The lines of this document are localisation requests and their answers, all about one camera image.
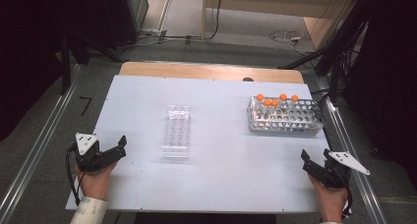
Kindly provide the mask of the clear plastic tube rack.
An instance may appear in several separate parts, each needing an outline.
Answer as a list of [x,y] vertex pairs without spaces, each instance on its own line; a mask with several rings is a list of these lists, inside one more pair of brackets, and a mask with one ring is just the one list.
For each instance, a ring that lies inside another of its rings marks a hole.
[[164,158],[188,158],[190,153],[191,107],[168,105],[165,141],[162,146]]

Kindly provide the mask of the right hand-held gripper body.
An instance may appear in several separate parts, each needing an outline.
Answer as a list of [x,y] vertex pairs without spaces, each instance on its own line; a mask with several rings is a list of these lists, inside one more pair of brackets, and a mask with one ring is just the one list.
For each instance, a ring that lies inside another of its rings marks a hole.
[[329,155],[333,158],[333,163],[325,164],[325,168],[328,171],[328,180],[325,183],[319,181],[327,188],[347,188],[351,170],[367,176],[371,174],[370,170],[365,168],[349,151],[331,151]]

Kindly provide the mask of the person's left hand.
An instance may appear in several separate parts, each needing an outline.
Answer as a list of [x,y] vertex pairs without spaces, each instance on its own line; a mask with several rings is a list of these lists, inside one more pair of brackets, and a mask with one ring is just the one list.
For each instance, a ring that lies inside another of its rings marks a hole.
[[110,188],[110,175],[117,163],[105,167],[98,172],[84,173],[76,166],[78,178],[81,181],[81,190],[84,196],[107,200],[108,191]]

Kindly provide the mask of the dark cabinet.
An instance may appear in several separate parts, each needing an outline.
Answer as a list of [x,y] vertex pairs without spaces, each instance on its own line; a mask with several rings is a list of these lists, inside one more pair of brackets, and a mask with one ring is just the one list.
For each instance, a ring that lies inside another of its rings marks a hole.
[[104,26],[102,40],[108,48],[116,49],[137,40],[148,11],[148,0],[103,0]]

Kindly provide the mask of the black stand post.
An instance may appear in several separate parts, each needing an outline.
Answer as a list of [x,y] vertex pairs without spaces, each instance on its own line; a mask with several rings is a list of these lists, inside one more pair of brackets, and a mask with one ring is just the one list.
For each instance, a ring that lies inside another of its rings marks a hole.
[[62,89],[61,94],[64,95],[71,84],[69,47],[67,35],[61,35],[61,63],[62,63]]

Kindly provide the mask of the aluminium floor rail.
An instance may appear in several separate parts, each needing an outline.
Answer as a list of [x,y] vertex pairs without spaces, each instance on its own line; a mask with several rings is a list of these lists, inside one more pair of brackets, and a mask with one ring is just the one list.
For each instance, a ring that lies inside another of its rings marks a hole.
[[[354,158],[361,161],[345,128],[339,107],[334,105],[329,96],[324,96],[323,108],[325,118],[328,120],[326,135],[330,141],[330,147],[334,150],[348,151]],[[353,170],[351,183],[354,203],[359,202],[365,207],[370,219],[370,224],[387,224],[387,219],[374,189],[372,188],[369,176]]]
[[43,152],[47,148],[52,135],[71,100],[84,68],[83,65],[79,64],[74,67],[70,75],[73,81],[70,83],[69,88],[57,98],[54,107],[48,114],[47,120],[45,123],[41,124],[41,131],[36,136],[36,140],[31,145],[28,155],[23,159],[17,175],[11,181],[4,197],[1,199],[0,224],[7,224],[12,217]]

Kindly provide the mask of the person's right hand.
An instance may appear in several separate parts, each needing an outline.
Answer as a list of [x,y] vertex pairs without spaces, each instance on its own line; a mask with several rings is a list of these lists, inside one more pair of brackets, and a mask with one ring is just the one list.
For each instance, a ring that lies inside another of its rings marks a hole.
[[314,177],[310,176],[318,200],[321,221],[341,221],[345,203],[348,200],[347,189],[327,188]]

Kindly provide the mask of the light wooden furniture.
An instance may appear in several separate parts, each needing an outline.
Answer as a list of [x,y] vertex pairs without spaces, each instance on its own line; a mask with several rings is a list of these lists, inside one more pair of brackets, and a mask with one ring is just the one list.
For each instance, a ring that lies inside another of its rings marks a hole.
[[340,21],[347,18],[358,0],[203,0],[202,34],[206,8],[303,17],[316,48],[330,42]]

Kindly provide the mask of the grey power strip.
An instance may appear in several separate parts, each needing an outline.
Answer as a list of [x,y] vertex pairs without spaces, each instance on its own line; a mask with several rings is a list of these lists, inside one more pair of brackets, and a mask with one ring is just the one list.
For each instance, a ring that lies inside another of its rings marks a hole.
[[140,36],[142,37],[157,37],[164,38],[166,36],[167,30],[151,29],[151,30],[141,30]]

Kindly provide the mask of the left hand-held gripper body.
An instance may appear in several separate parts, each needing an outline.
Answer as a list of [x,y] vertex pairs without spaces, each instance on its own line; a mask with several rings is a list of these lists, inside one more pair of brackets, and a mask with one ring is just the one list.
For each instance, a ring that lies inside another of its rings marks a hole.
[[105,168],[97,135],[76,133],[75,146],[76,161],[82,172],[98,172]]

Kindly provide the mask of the metal test tube rack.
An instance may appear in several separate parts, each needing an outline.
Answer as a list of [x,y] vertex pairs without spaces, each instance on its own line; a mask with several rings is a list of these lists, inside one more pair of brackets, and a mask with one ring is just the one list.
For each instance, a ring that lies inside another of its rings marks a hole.
[[[263,112],[261,115],[256,112],[256,97],[250,98],[247,108],[251,132],[313,137],[325,125],[319,103],[316,100],[299,98],[294,108],[287,109],[286,113],[281,111],[278,104],[275,114],[269,114],[265,119]],[[279,102],[279,97],[265,97],[264,101],[266,99],[271,101],[277,99]],[[287,103],[289,108],[291,97],[287,97]]]

